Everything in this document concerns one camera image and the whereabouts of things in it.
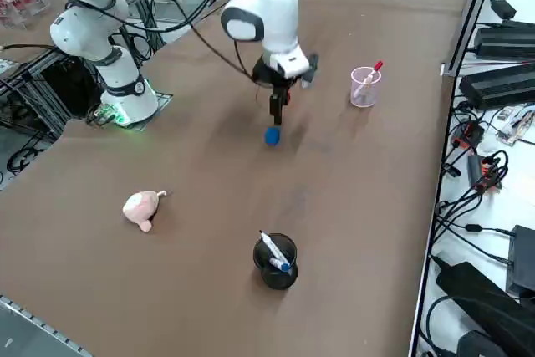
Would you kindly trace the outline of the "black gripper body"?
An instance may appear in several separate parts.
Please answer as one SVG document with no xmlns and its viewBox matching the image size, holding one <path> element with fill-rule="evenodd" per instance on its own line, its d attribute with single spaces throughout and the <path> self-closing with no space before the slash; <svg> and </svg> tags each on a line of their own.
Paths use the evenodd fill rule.
<svg viewBox="0 0 535 357">
<path fill-rule="evenodd" d="M 260 57 L 252 69 L 252 79 L 255 83 L 270 85 L 274 89 L 289 89 L 301 78 L 301 74 L 288 78 L 280 65 L 273 69 L 265 61 L 264 57 Z"/>
</svg>

